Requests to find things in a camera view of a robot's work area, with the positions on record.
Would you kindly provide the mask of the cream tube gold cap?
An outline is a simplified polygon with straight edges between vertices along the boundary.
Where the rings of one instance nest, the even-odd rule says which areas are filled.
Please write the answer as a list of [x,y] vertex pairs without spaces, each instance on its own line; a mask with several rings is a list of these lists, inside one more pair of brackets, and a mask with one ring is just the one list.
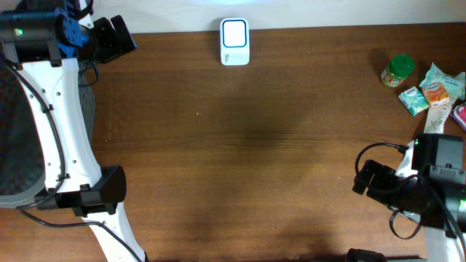
[[424,133],[443,134],[446,120],[452,110],[452,104],[429,108],[427,112]]

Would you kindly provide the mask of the small teal tissue packet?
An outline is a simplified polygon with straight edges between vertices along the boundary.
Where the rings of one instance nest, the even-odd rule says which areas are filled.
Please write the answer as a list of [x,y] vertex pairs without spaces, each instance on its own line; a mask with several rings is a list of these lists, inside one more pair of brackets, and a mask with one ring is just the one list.
[[429,108],[424,95],[416,87],[411,87],[400,93],[398,98],[412,116]]

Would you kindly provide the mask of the red purple tissue pack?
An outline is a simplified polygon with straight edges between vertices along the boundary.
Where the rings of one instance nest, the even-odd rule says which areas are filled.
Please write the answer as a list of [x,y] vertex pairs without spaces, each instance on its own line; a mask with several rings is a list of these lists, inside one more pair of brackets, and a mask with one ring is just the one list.
[[460,104],[452,109],[450,113],[451,118],[466,131],[466,103]]

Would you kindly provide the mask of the orange snack packet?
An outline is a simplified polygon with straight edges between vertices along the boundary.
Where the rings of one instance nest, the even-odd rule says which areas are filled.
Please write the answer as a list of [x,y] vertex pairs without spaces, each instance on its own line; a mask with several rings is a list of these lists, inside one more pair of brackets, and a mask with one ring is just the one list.
[[422,94],[431,108],[437,108],[450,103],[450,95],[441,83],[432,83],[423,87]]

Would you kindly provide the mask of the mint green snack packet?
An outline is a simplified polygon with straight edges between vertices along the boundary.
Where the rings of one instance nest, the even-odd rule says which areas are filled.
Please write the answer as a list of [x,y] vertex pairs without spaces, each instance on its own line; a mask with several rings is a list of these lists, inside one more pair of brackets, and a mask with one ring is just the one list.
[[425,74],[425,78],[419,84],[419,87],[425,88],[434,83],[441,83],[446,88],[453,102],[457,99],[465,99],[465,72],[461,72],[456,76],[445,74],[432,63],[430,70]]

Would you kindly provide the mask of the green lid glass jar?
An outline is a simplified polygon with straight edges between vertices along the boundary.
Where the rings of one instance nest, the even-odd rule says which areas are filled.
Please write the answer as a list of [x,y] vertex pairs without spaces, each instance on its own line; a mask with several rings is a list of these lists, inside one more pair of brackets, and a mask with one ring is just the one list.
[[411,56],[395,55],[381,73],[381,81],[388,87],[398,87],[414,71],[415,64]]

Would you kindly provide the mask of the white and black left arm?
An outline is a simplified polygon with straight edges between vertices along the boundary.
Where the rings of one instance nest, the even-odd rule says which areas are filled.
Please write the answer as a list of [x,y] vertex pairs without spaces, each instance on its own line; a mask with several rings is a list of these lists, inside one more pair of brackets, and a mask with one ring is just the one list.
[[107,260],[146,261],[125,212],[125,172],[92,152],[84,77],[137,46],[122,17],[92,14],[91,1],[20,1],[1,13],[1,206],[70,209]]

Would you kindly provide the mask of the white barcode scanner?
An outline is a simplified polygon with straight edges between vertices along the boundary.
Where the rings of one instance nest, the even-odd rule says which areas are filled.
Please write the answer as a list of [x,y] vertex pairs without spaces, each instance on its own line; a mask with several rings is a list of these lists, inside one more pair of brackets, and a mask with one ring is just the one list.
[[244,18],[229,17],[220,22],[221,63],[245,66],[250,62],[249,24]]

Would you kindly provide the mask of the dark grey plastic basket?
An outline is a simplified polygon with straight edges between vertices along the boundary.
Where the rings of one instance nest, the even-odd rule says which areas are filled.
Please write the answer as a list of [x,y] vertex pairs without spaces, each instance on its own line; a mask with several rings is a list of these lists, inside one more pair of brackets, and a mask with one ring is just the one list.
[[69,208],[102,177],[91,149],[95,103],[75,59],[1,63],[1,207]]

